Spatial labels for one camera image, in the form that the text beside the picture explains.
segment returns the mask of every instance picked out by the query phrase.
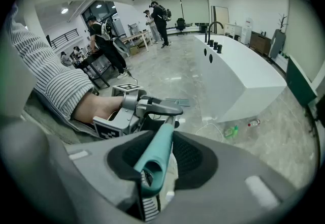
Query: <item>green panel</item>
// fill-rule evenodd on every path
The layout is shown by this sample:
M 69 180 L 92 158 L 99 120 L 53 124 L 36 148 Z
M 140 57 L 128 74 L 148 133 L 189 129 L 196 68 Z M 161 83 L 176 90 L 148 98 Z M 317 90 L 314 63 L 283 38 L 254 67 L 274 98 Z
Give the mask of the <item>green panel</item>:
M 286 82 L 301 106 L 307 106 L 309 102 L 316 98 L 314 91 L 291 58 L 289 58 L 288 62 Z

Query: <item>backpack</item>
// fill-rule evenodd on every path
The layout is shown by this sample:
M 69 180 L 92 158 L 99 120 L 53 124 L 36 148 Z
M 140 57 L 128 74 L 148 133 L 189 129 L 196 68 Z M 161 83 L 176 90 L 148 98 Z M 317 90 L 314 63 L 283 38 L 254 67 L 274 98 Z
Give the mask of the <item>backpack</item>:
M 95 22 L 96 24 L 99 24 L 102 27 L 102 34 L 97 36 L 103 38 L 106 41 L 111 40 L 111 26 L 108 22 L 108 19 L 105 21 L 105 23 Z
M 164 7 L 162 6 L 159 6 L 162 11 L 164 12 L 163 16 L 161 17 L 160 15 L 158 15 L 162 20 L 166 21 L 166 22 L 169 22 L 170 20 L 172 20 L 172 11 L 169 10 L 169 9 L 165 9 Z

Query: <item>black knob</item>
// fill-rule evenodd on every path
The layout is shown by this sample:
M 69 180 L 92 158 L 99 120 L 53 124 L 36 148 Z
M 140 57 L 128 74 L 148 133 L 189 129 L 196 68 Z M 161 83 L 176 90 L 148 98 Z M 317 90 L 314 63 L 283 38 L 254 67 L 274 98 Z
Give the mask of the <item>black knob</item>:
M 221 45 L 221 44 L 218 44 L 218 50 L 217 50 L 217 53 L 221 53 L 221 50 L 222 50 L 222 45 Z

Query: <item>sneaker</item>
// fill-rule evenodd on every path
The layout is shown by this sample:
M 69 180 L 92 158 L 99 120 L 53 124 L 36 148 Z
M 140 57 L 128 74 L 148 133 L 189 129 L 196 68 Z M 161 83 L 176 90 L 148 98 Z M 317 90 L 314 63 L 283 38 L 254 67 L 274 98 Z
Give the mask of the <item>sneaker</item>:
M 122 78 L 124 78 L 126 76 L 127 76 L 127 73 L 126 72 L 120 73 L 120 75 L 117 76 L 117 79 L 122 79 Z

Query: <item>desk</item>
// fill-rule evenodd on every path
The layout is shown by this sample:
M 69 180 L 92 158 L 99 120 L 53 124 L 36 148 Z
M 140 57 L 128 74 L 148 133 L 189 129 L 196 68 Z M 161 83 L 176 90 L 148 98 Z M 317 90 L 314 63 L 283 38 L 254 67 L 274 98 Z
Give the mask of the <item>desk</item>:
M 108 70 L 109 66 L 105 69 L 105 71 L 103 71 L 102 73 L 100 73 L 99 71 L 96 70 L 96 68 L 92 65 L 92 63 L 97 60 L 99 57 L 101 57 L 104 53 L 101 52 L 100 50 L 97 51 L 99 53 L 93 53 L 92 55 L 88 56 L 86 59 L 84 59 L 79 65 L 76 65 L 75 67 L 77 69 L 84 69 L 86 68 L 87 66 L 90 66 L 93 71 L 95 71 L 95 73 L 98 75 L 98 77 L 108 86 L 110 87 L 110 84 L 108 84 L 108 82 L 104 79 L 104 77 L 102 76 L 102 74 L 104 74 L 104 72 L 106 70 Z M 92 79 L 91 77 L 89 77 L 89 79 L 92 81 L 92 83 L 97 87 L 97 88 L 100 88 L 96 83 L 95 83 L 95 80 L 97 78 L 94 78 Z
M 195 31 L 200 31 L 200 27 L 199 26 L 188 26 L 188 27 L 185 27 L 185 29 L 183 30 L 183 32 L 185 32 L 185 33 L 190 33 L 190 32 L 195 32 Z M 167 29 L 167 35 L 176 34 L 176 33 L 179 33 L 179 30 L 176 30 L 176 28 Z
M 131 35 L 130 37 L 121 38 L 120 40 L 122 41 L 122 43 L 125 43 L 125 42 L 127 42 L 129 40 L 133 40 L 136 37 L 141 37 L 142 40 L 144 41 L 144 45 L 146 46 L 147 51 L 149 51 L 146 38 L 144 37 L 146 34 L 148 34 L 148 38 L 149 38 L 149 41 L 151 43 L 151 39 L 150 39 L 150 35 L 149 35 L 149 30 L 143 31 L 142 33 L 138 33 L 136 35 Z
M 222 53 L 218 54 L 204 42 L 204 35 L 195 38 L 196 59 L 211 108 L 209 116 L 217 122 L 257 116 L 286 87 L 286 81 L 267 61 L 240 42 L 212 35 L 214 42 L 222 44 Z

